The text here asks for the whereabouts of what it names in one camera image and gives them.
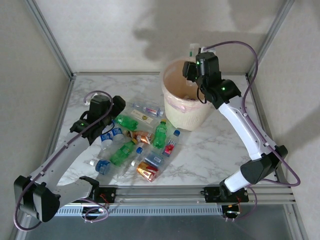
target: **blue bottle cap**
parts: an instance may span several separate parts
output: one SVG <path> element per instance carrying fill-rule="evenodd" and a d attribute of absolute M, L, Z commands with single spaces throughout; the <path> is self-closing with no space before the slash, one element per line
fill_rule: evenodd
<path fill-rule="evenodd" d="M 179 130 L 175 130 L 173 134 L 176 135 L 177 137 L 179 137 L 180 131 Z"/>
<path fill-rule="evenodd" d="M 136 153 L 137 153 L 137 154 L 141 154 L 143 150 L 144 150 L 144 149 L 143 149 L 142 147 L 138 147 L 138 148 L 136 149 Z"/>

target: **green plastic bottle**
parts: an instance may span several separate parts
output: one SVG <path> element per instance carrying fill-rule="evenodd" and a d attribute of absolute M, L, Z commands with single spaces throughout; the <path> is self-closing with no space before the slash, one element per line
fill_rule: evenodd
<path fill-rule="evenodd" d="M 132 153 L 137 144 L 137 140 L 132 139 L 131 141 L 125 143 L 122 147 L 120 147 L 115 154 L 110 157 L 110 162 L 116 166 L 120 166 L 126 158 Z"/>
<path fill-rule="evenodd" d="M 134 131 L 137 129 L 138 122 L 134 119 L 132 119 L 129 116 L 125 116 L 122 114 L 119 114 L 116 118 L 115 121 L 120 124 L 121 126 L 129 129 L 130 131 Z"/>
<path fill-rule="evenodd" d="M 166 133 L 167 133 L 167 121 L 165 119 L 161 119 L 160 124 L 155 129 L 153 146 L 158 149 L 162 149 L 166 143 Z"/>

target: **trash can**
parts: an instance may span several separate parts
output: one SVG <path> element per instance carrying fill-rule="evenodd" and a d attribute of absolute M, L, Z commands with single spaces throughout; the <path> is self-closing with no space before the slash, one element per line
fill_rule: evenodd
<path fill-rule="evenodd" d="M 195 58 L 183 57 L 170 62 L 160 73 L 160 78 L 166 117 L 175 128 L 193 131 L 206 120 L 212 104 L 201 103 L 197 98 L 197 84 L 183 77 L 185 61 L 194 62 Z M 199 98 L 204 102 L 201 91 Z"/>

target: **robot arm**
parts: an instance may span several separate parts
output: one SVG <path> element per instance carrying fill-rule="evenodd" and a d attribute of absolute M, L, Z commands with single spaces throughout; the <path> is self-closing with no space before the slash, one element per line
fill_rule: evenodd
<path fill-rule="evenodd" d="M 125 101 L 120 96 L 115 96 L 112 101 L 113 106 L 109 114 L 68 145 L 71 139 L 81 133 L 90 124 L 100 119 L 111 107 L 111 102 L 107 96 L 95 96 L 90 101 L 89 111 L 84 112 L 80 119 L 73 124 L 61 146 L 30 176 L 19 176 L 15 180 L 14 194 L 18 202 L 26 186 L 40 174 L 40 177 L 35 180 L 33 185 L 23 195 L 19 204 L 21 211 L 37 218 L 41 222 L 47 222 L 65 204 L 86 197 L 97 199 L 99 182 L 90 177 L 82 176 L 76 182 L 64 186 L 57 186 L 57 184 L 74 160 L 92 145 L 95 139 L 102 134 L 103 129 L 111 124 L 112 120 L 126 106 Z"/>
<path fill-rule="evenodd" d="M 248 113 L 242 107 L 243 98 L 240 90 L 233 81 L 222 79 L 218 57 L 213 52 L 200 52 L 196 55 L 195 62 L 184 63 L 182 74 L 187 80 L 195 82 L 204 94 L 205 100 L 211 102 L 215 109 L 228 119 L 251 158 L 240 170 L 220 183 L 220 198 L 226 200 L 242 188 L 256 184 L 272 173 L 280 161 L 267 145 L 283 158 L 288 151 L 285 146 L 277 146 L 258 126 L 267 143 L 260 140 L 247 120 Z"/>

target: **white marble table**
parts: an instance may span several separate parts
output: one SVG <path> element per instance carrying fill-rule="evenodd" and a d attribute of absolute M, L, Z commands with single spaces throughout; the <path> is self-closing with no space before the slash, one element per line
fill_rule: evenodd
<path fill-rule="evenodd" d="M 242 93 L 247 88 L 245 76 L 224 76 L 233 80 Z M 78 76 L 67 107 L 58 145 L 63 141 L 69 128 L 88 110 L 83 97 L 93 90 L 103 90 L 112 96 L 119 95 L 126 102 L 138 97 L 164 106 L 161 82 L 158 75 L 90 75 Z M 247 107 L 257 123 L 257 115 L 251 96 Z M 250 158 L 247 150 L 231 124 L 212 106 L 212 113 L 195 131 L 182 131 L 180 142 L 170 157 L 170 165 L 154 181 L 148 182 L 124 164 L 113 168 L 108 175 L 98 174 L 91 166 L 91 159 L 99 159 L 101 140 L 98 138 L 84 151 L 65 172 L 59 185 L 74 182 L 81 176 L 97 179 L 100 185 L 146 186 L 146 185 L 209 185 L 237 171 Z"/>

